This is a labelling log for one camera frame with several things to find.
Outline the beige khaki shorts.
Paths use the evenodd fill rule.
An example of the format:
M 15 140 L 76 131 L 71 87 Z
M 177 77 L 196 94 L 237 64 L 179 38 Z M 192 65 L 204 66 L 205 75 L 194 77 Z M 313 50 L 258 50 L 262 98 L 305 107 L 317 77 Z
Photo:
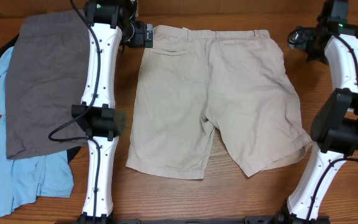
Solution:
M 215 131 L 248 177 L 305 156 L 311 138 L 282 50 L 267 30 L 155 27 L 140 65 L 126 166 L 203 179 Z

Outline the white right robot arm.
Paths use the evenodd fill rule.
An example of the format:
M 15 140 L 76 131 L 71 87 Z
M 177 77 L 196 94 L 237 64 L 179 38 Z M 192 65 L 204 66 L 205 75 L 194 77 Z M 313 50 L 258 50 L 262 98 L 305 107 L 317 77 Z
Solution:
M 316 27 L 297 27 L 288 45 L 328 65 L 333 92 L 311 125 L 312 152 L 295 191 L 265 223 L 329 223 L 318 211 L 341 166 L 358 151 L 358 26 L 348 23 L 348 2 L 327 0 Z

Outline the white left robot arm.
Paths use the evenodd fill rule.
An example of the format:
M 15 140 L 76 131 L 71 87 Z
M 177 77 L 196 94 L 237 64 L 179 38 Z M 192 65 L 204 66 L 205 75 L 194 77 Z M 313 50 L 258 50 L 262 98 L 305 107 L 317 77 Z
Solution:
M 89 1 L 85 24 L 89 31 L 89 63 L 80 105 L 71 115 L 85 132 L 89 148 L 86 200 L 77 223 L 112 223 L 114 154 L 126 123 L 115 108 L 116 60 L 126 47 L 151 48 L 153 26 L 137 21 L 137 1 Z

